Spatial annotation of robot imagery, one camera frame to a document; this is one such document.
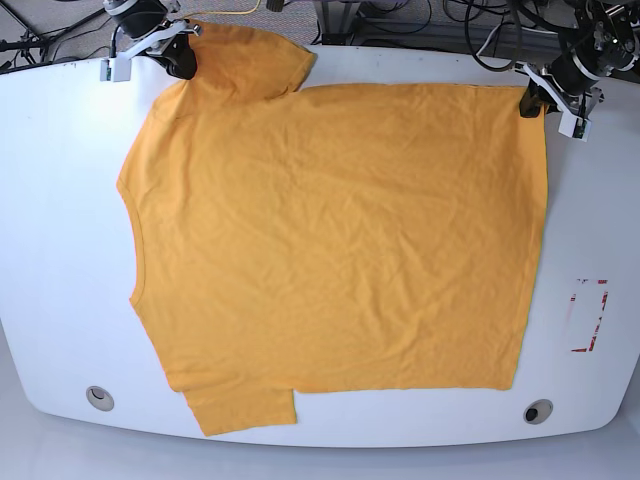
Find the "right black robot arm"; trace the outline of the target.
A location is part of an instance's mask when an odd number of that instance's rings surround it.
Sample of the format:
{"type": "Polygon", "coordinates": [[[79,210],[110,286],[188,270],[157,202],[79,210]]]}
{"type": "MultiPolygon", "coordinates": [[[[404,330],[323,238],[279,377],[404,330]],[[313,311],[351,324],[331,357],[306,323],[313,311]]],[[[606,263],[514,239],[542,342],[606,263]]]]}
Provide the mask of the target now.
{"type": "Polygon", "coordinates": [[[195,76],[197,60],[189,37],[202,33],[200,25],[188,19],[170,20],[170,11],[161,1],[104,1],[103,7],[116,28],[109,55],[101,61],[101,81],[129,81],[138,56],[150,58],[174,78],[195,76]]]}

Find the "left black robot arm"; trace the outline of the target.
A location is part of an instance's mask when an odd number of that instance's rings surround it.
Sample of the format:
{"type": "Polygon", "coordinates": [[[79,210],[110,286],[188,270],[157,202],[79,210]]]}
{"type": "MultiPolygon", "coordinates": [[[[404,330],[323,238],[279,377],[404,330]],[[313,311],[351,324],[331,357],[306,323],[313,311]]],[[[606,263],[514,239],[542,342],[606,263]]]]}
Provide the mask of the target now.
{"type": "Polygon", "coordinates": [[[630,71],[639,60],[637,1],[572,1],[576,25],[552,24],[519,1],[518,12],[558,37],[560,54],[550,63],[524,64],[529,84],[520,101],[520,115],[535,118],[542,110],[570,113],[580,126],[603,100],[596,89],[615,72],[630,71]]]}

